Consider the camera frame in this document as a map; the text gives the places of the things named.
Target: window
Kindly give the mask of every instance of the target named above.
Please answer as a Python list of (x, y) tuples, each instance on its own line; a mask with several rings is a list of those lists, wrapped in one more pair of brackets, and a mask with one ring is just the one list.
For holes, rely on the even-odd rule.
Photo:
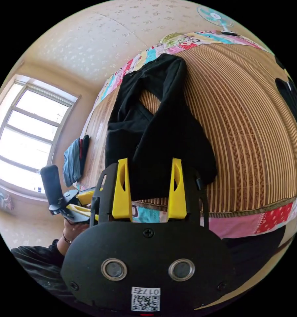
[(45, 193), (40, 169), (52, 163), (60, 131), (77, 97), (17, 76), (0, 104), (0, 183)]

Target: folded clothes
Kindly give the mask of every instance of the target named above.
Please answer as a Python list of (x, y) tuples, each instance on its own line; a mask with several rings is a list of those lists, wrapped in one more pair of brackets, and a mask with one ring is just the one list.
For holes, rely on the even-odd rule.
[(62, 168), (63, 178), (67, 187), (81, 178), (85, 168), (87, 152), (89, 148), (89, 136), (76, 139), (64, 153)]

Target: bed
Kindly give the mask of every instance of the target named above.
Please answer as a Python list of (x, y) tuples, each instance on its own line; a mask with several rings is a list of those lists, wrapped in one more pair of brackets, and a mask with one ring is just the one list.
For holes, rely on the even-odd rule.
[[(287, 73), (266, 48), (218, 31), (170, 34), (105, 82), (81, 134), (90, 136), (90, 145), (77, 189), (95, 186), (104, 169), (107, 122), (123, 76), (162, 53), (185, 59), (186, 101), (216, 156), (218, 177), (207, 188), (210, 229), (238, 238), (276, 230), (294, 219), (297, 123), (275, 85), (276, 78), (288, 81)], [(152, 113), (159, 106), (148, 91), (141, 102)], [(167, 220), (166, 197), (132, 204), (135, 222)]]

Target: colorful blanket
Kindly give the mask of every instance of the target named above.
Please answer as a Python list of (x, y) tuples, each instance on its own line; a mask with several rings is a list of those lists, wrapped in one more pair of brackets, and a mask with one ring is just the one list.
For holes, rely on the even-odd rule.
[[(139, 70), (146, 63), (155, 60), (163, 53), (175, 54), (202, 44), (239, 44), (252, 46), (272, 54), (264, 47), (254, 43), (242, 36), (223, 35), (218, 31), (202, 31), (187, 34), (173, 33), (160, 42), (141, 52), (129, 60), (123, 67), (115, 72), (104, 84), (96, 99), (94, 108), (122, 82), (123, 77)], [(79, 183), (75, 184), (78, 190), (85, 190)], [(167, 212), (151, 210), (147, 208), (132, 207), (133, 221), (139, 223), (164, 223), (167, 222)], [(221, 238), (240, 238), (271, 232), (286, 225), (297, 216), (297, 197), (283, 207), (270, 210), (265, 213), (242, 217), (212, 218), (209, 219), (209, 228)], [(200, 218), (200, 225), (203, 225), (203, 218)]]
[(264, 47), (254, 43), (243, 36), (223, 35), (218, 31), (201, 31), (193, 33), (173, 33), (165, 36), (160, 42), (137, 54), (129, 60), (123, 67), (116, 71), (104, 84), (100, 91), (94, 108), (122, 82), (123, 77), (139, 70), (143, 65), (155, 60), (161, 54), (176, 54), (202, 44), (239, 44), (255, 47), (256, 49), (268, 52)]

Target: screw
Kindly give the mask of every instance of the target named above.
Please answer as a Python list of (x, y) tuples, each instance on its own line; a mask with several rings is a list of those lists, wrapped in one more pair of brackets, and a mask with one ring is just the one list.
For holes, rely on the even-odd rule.
[(145, 229), (143, 235), (145, 238), (151, 238), (154, 235), (154, 231), (150, 228)]
[(219, 292), (222, 292), (227, 286), (227, 283), (226, 282), (222, 282), (218, 285), (217, 289)]
[(79, 289), (79, 286), (77, 283), (75, 283), (74, 281), (70, 281), (69, 282), (70, 287), (74, 290), (77, 291)]

